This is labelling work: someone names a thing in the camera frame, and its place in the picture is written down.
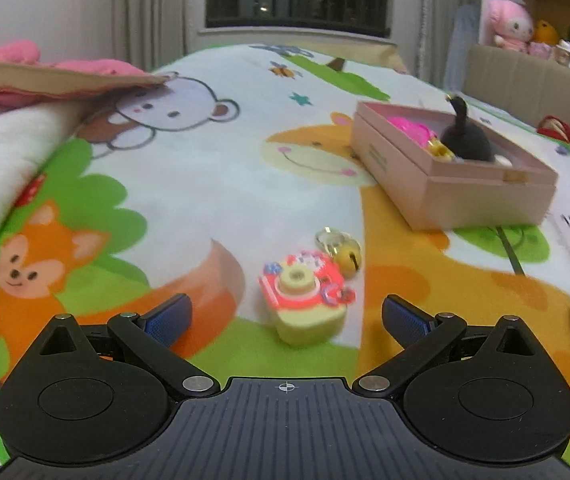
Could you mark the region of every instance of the cartoon fox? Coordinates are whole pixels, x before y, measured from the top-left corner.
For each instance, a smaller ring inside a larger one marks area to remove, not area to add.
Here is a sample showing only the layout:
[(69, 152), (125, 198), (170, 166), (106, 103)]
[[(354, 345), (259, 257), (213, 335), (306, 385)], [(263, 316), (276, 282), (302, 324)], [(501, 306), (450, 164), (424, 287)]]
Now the cartoon fox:
[[(73, 231), (58, 221), (49, 200), (20, 233), (0, 247), (0, 338), (9, 351), (8, 373), (52, 316), (65, 312), (55, 294), (65, 289), (73, 270), (90, 264), (110, 235)], [(244, 294), (244, 275), (235, 258), (212, 241), (208, 257), (189, 274), (106, 312), (78, 316), (79, 324), (102, 324), (121, 312), (144, 314), (176, 294), (192, 301), (192, 324), (172, 349), (188, 358), (216, 338), (233, 319)]]

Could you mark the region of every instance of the black round toy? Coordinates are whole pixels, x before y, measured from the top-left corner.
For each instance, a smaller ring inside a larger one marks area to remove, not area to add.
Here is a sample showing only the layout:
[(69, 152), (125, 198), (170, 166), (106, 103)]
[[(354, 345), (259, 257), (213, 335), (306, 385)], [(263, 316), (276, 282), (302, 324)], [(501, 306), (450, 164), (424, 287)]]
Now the black round toy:
[(480, 126), (467, 121), (467, 103), (454, 96), (448, 99), (456, 111), (456, 121), (447, 128), (440, 141), (456, 156), (465, 160), (494, 161), (494, 151)]

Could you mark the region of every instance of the gray curtain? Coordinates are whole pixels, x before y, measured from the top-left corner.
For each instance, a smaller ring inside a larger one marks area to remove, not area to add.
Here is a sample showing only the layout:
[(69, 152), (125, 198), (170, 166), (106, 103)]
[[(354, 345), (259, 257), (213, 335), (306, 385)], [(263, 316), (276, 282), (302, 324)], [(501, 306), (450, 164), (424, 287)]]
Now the gray curtain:
[(185, 54), (184, 0), (112, 0), (118, 59), (154, 70)]
[(442, 87), (456, 12), (461, 6), (480, 3), (481, 0), (422, 0), (416, 67), (421, 79)]

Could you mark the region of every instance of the plush toy face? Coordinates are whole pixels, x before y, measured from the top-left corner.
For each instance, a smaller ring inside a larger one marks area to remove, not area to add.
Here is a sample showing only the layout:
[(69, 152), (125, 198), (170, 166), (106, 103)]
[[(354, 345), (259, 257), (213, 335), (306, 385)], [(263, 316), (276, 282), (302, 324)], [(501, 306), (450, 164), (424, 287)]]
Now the plush toy face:
[(490, 22), (496, 34), (527, 43), (534, 35), (534, 23), (525, 7), (511, 0), (493, 0)]

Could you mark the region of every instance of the bed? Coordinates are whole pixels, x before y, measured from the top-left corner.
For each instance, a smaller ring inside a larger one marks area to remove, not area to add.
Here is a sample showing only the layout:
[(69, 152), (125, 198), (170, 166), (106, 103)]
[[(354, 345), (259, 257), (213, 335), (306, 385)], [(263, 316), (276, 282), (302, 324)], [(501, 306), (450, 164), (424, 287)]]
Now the bed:
[[(443, 92), (387, 68), (300, 47), (238, 45), (160, 70), (165, 88), (109, 102), (76, 128), (0, 230), (0, 384), (55, 314), (81, 324), (193, 301), (172, 347), (231, 376), (341, 376), (400, 351), (387, 294), (473, 324), (522, 317), (570, 384), (570, 149), (473, 108), (560, 175), (540, 227), (411, 232), (350, 149), (359, 100), (450, 112)], [(356, 301), (331, 341), (281, 342), (258, 277), (326, 226), (363, 247)], [(0, 464), (7, 460), (0, 439)], [(570, 463), (570, 446), (565, 453)]]

